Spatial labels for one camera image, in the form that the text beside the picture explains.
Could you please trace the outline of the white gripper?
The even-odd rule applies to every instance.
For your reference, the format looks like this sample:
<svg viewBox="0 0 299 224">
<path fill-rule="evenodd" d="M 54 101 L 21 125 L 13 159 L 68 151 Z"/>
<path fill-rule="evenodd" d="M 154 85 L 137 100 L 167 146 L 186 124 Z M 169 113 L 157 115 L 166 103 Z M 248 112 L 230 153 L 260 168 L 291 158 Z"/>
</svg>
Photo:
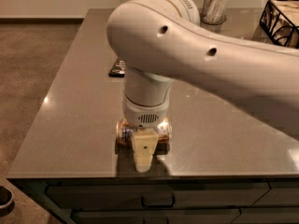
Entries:
<svg viewBox="0 0 299 224">
<path fill-rule="evenodd" d="M 148 128 L 138 129 L 131 137 L 135 168 L 139 173 L 145 173 L 151 167 L 158 134 L 150 127 L 156 127 L 164 121 L 168 107 L 168 92 L 142 92 L 133 96 L 124 94 L 122 108 L 126 120 L 132 126 Z"/>
</svg>

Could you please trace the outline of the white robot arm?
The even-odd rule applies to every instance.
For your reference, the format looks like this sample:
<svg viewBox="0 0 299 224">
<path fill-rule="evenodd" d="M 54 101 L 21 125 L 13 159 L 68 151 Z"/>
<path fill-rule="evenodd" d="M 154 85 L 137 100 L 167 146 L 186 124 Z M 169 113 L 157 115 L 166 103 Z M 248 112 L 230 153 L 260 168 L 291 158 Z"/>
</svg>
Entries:
<svg viewBox="0 0 299 224">
<path fill-rule="evenodd" d="M 108 43 L 126 64 L 123 113 L 134 129 L 139 172 L 151 167 L 176 79 L 298 135 L 299 51 L 215 34 L 199 23 L 193 0 L 132 0 L 108 19 Z"/>
</svg>

